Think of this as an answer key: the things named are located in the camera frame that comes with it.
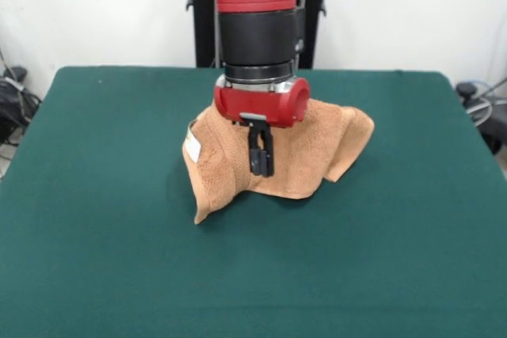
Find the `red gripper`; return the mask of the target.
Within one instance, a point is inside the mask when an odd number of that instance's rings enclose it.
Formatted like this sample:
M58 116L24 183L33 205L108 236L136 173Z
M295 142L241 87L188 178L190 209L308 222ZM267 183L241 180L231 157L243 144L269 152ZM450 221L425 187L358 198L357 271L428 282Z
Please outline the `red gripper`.
M239 84L219 76L214 87L214 103L220 115L236 122L265 121L272 127L292 127L304 119L310 98L306 79L291 77L278 83ZM273 136L270 126L259 130L251 123L248 133L250 172L271 177L274 174Z

